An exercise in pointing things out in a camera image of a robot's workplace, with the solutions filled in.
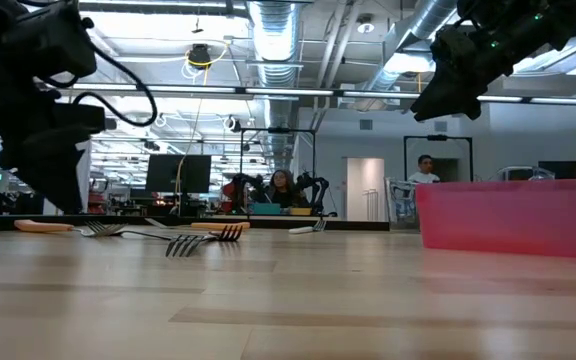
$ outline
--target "desk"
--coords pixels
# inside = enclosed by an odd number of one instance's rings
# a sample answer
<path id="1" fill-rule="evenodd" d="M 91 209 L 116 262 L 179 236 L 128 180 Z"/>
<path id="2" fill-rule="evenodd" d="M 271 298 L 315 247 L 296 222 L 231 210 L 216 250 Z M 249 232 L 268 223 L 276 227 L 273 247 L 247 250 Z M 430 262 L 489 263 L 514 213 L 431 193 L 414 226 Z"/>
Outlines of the desk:
<path id="1" fill-rule="evenodd" d="M 0 359 L 576 360 L 576 259 L 343 231 L 165 248 L 0 232 Z"/>

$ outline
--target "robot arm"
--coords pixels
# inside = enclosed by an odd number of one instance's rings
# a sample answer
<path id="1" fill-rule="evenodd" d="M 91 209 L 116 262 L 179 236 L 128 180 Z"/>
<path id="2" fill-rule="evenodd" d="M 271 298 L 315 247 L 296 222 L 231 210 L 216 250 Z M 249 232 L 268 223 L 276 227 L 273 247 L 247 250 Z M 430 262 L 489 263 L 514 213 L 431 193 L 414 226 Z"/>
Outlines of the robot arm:
<path id="1" fill-rule="evenodd" d="M 562 50 L 576 36 L 576 0 L 458 0 L 461 20 L 437 33 L 431 45 L 435 76 L 412 105 L 423 121 L 464 113 L 481 115 L 477 97 L 513 65 L 541 46 Z M 472 21 L 476 31 L 459 25 Z"/>
<path id="2" fill-rule="evenodd" d="M 88 37 L 86 29 L 92 27 L 90 19 L 79 16 L 75 0 L 45 4 L 31 13 L 15 0 L 0 0 L 0 166 L 68 213 L 82 210 L 76 166 L 83 151 L 76 144 L 105 130 L 104 109 L 79 102 L 93 96 L 117 112 L 93 93 L 79 95 L 73 104 L 56 103 L 59 92 L 36 84 L 34 78 L 66 88 L 93 74 L 95 53 L 107 55 Z M 154 121 L 156 106 L 147 88 L 121 64 L 109 61 L 146 92 Z M 51 79 L 63 72 L 73 79 L 68 83 Z"/>

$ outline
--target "black frame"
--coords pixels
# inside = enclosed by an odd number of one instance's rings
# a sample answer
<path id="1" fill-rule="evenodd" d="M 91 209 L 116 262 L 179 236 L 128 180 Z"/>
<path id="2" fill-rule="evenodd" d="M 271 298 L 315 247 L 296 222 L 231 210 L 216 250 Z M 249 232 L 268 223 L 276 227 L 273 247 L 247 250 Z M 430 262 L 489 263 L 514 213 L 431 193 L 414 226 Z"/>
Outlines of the black frame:
<path id="1" fill-rule="evenodd" d="M 472 137 L 469 136 L 447 136 L 447 135 L 428 135 L 418 136 L 409 135 L 404 136 L 404 179 L 408 180 L 408 140 L 409 139 L 426 139 L 428 141 L 447 141 L 447 140 L 466 140 L 468 142 L 468 160 L 470 170 L 470 182 L 475 181 L 475 170 L 472 156 Z"/>

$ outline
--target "black monitor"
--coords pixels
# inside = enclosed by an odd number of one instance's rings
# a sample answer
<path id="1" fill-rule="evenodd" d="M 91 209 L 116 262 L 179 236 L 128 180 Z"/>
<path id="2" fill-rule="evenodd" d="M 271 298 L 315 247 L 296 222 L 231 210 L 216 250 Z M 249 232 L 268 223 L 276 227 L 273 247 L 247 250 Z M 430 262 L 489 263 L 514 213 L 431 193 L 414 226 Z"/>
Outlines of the black monitor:
<path id="1" fill-rule="evenodd" d="M 146 190 L 155 192 L 175 192 L 177 168 L 183 155 L 150 155 Z M 191 194 L 204 194 L 210 188 L 210 155 L 188 155 L 181 167 L 181 191 Z"/>
<path id="2" fill-rule="evenodd" d="M 555 173 L 555 179 L 576 179 L 576 161 L 540 161 L 539 167 Z"/>

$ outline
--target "pink plastic container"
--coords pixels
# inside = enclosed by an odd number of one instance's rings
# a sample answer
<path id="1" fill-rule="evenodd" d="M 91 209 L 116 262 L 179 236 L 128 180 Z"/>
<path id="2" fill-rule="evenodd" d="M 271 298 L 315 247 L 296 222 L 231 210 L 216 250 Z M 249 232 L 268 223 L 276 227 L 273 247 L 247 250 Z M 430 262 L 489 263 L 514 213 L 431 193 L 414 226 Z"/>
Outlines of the pink plastic container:
<path id="1" fill-rule="evenodd" d="M 424 247 L 576 257 L 576 180 L 417 187 Z"/>

